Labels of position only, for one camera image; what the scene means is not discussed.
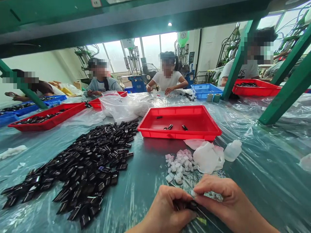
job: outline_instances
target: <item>blue machine base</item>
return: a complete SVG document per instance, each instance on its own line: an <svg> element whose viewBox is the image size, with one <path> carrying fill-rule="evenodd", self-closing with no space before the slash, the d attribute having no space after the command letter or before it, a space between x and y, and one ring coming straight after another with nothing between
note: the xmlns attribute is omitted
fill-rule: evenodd
<svg viewBox="0 0 311 233"><path fill-rule="evenodd" d="M191 85L193 85L194 70L191 70L191 72L186 75L185 80L187 80L188 86L184 87L184 89L190 89Z"/></svg>
<svg viewBox="0 0 311 233"><path fill-rule="evenodd" d="M128 80L132 82L133 89L136 93L147 92L145 83L140 75L130 76Z"/></svg>

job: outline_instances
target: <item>spool of thread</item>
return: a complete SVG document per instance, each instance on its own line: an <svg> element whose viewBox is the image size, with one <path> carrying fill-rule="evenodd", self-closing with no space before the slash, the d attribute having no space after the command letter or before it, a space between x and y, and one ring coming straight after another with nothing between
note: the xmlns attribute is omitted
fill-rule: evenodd
<svg viewBox="0 0 311 233"><path fill-rule="evenodd" d="M221 94L215 94L213 102L218 103L220 100Z"/></svg>
<svg viewBox="0 0 311 233"><path fill-rule="evenodd" d="M211 94L211 93L207 94L206 101L207 102L212 102L212 100L213 100L213 94Z"/></svg>

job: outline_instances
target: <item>hand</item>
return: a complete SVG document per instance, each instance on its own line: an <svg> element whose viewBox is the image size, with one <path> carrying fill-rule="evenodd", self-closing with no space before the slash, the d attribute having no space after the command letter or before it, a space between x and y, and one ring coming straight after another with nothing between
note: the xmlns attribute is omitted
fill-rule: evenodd
<svg viewBox="0 0 311 233"><path fill-rule="evenodd" d="M152 91L152 87L147 86L147 92L151 92Z"/></svg>
<svg viewBox="0 0 311 233"><path fill-rule="evenodd" d="M204 175L194 187L195 201L215 214L233 232L278 232L256 210L240 187L231 179ZM224 198L218 202L204 193L214 191Z"/></svg>
<svg viewBox="0 0 311 233"><path fill-rule="evenodd" d="M14 100L14 101L26 102L26 101L29 101L29 98L23 97L23 96L15 96L15 97L13 97L13 100Z"/></svg>
<svg viewBox="0 0 311 233"><path fill-rule="evenodd" d="M93 95L101 95L101 92L100 91L93 91L92 94Z"/></svg>
<svg viewBox="0 0 311 233"><path fill-rule="evenodd" d="M87 93L88 96L91 96L91 95L92 95L92 92L93 92L92 90L87 90L86 93Z"/></svg>
<svg viewBox="0 0 311 233"><path fill-rule="evenodd" d="M182 189L161 185L145 218L128 232L180 232L197 216L192 210L184 209L183 203L191 200L193 198Z"/></svg>
<svg viewBox="0 0 311 233"><path fill-rule="evenodd" d="M14 92L5 92L4 94L9 97L19 96L18 94L15 94Z"/></svg>
<svg viewBox="0 0 311 233"><path fill-rule="evenodd" d="M165 90L165 95L170 94L173 90L175 90L175 87L168 87L168 88Z"/></svg>
<svg viewBox="0 0 311 233"><path fill-rule="evenodd" d="M290 52L291 52L291 50L287 50L287 51L281 52L279 54L279 57L284 57L284 56L288 55Z"/></svg>

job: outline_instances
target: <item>white plastic bottle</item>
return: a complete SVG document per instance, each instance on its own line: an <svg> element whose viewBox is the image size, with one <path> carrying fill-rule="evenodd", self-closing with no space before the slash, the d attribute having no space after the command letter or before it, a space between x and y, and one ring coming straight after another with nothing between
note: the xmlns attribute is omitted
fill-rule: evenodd
<svg viewBox="0 0 311 233"><path fill-rule="evenodd" d="M229 143L224 151L225 160L233 162L239 154L242 152L242 142L240 140L234 140Z"/></svg>
<svg viewBox="0 0 311 233"><path fill-rule="evenodd" d="M153 93L153 98L156 99L156 90L153 89L152 93Z"/></svg>

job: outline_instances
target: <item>white wall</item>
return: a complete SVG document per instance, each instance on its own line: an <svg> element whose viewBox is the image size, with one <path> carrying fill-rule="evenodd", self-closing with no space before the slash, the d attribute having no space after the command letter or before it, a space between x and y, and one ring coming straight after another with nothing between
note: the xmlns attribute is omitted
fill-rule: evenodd
<svg viewBox="0 0 311 233"><path fill-rule="evenodd" d="M76 81L75 77L79 78L79 74L74 73L74 75L68 75L68 71L64 69L64 64L55 56L55 51L21 55L11 58L3 59L3 61L11 69L20 69L27 72L35 72L36 77L39 77L40 80L50 82L50 81L59 81L62 83L70 83ZM72 60L69 59L69 67L71 70L74 70L73 65L71 64ZM22 94L19 89L14 89L12 83L0 83L0 103L3 102L12 102L11 97L5 96L4 92L15 92L17 94Z"/></svg>
<svg viewBox="0 0 311 233"><path fill-rule="evenodd" d="M198 81L205 80L205 74L208 69L216 68L222 41L231 35L235 26L236 23L231 23L202 29L200 57L196 72ZM199 40L199 35L196 35L197 33L195 34L195 40L197 41Z"/></svg>

